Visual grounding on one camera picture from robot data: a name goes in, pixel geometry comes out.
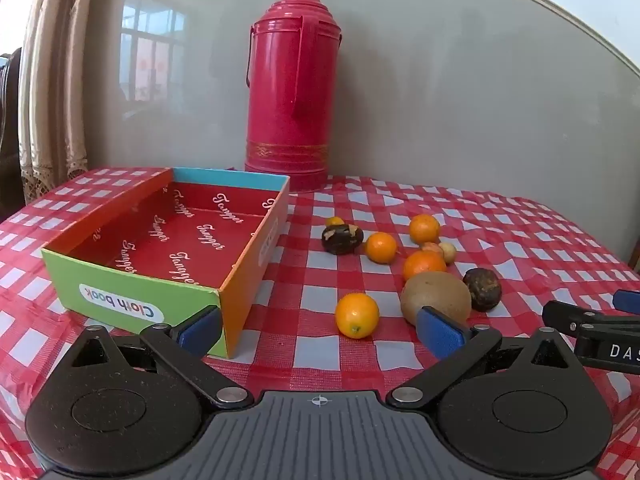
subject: blue gripper pad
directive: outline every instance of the blue gripper pad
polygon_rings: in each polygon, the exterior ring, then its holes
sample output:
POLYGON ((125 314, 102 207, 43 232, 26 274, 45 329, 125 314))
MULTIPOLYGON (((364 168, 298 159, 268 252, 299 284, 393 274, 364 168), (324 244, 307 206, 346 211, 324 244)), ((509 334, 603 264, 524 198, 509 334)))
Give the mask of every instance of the blue gripper pad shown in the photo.
POLYGON ((613 295, 613 308, 629 314, 640 314, 640 292, 617 290, 613 295))
POLYGON ((195 356, 203 357, 222 335, 222 312, 213 308, 190 324, 183 325, 180 325, 177 335, 178 345, 195 356))
POLYGON ((471 337, 468 329, 430 306, 418 311, 415 330, 420 342, 438 359, 448 357, 471 337))

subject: mandarin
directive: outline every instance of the mandarin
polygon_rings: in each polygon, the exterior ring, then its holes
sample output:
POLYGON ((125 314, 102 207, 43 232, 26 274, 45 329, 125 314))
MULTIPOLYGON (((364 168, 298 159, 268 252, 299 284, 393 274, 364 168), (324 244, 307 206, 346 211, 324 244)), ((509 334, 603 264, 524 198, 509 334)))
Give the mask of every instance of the mandarin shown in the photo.
POLYGON ((404 261, 402 276, 407 281, 420 272, 428 272, 430 270, 446 272, 447 264, 444 262, 443 257, 434 251, 416 251, 404 261))
POLYGON ((438 244, 427 242, 425 244, 422 244, 420 246, 420 249, 423 251, 433 251, 434 253, 438 253, 440 256, 442 256, 442 259, 444 259, 444 250, 438 244))
POLYGON ((372 262, 389 264, 396 257, 398 244, 389 233, 373 233, 367 238, 364 252, 372 262))
POLYGON ((345 224, 345 221, 339 216, 332 216, 331 218, 327 218, 324 221, 324 225, 327 227, 331 227, 332 225, 342 225, 345 224))
POLYGON ((373 333, 379 319, 378 304, 361 292, 347 294, 335 306, 338 330, 352 339, 361 339, 373 333))
POLYGON ((440 234, 440 224, 431 215, 418 215, 411 218, 409 223, 409 236, 411 240, 422 245, 427 242, 435 242, 440 234))

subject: dried fruit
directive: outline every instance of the dried fruit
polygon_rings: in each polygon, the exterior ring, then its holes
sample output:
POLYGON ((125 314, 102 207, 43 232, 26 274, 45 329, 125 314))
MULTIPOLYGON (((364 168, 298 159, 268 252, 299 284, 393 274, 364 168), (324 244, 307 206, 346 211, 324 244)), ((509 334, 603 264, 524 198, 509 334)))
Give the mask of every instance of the dried fruit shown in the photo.
POLYGON ((495 272, 489 269, 470 269, 462 279, 471 293, 471 307, 486 312, 500 303, 502 286, 495 272))
POLYGON ((320 237, 322 247, 331 254, 353 253, 364 240, 362 229, 353 224, 327 227, 320 237))

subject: cardboard box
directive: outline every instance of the cardboard box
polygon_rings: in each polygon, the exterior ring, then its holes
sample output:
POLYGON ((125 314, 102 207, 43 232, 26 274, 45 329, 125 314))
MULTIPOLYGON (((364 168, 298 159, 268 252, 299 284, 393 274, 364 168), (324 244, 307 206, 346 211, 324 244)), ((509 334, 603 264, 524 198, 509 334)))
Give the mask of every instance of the cardboard box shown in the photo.
POLYGON ((42 249, 62 304, 139 333, 214 304, 230 357, 287 218, 289 178, 165 170, 68 227, 42 249))

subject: red thermos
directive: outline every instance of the red thermos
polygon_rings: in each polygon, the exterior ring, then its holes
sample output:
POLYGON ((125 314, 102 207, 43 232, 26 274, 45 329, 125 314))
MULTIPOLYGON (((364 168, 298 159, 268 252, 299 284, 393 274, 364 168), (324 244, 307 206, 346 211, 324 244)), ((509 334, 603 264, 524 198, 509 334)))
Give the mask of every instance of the red thermos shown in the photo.
POLYGON ((251 28, 247 171, 321 189, 342 35, 320 0, 280 0, 251 28))

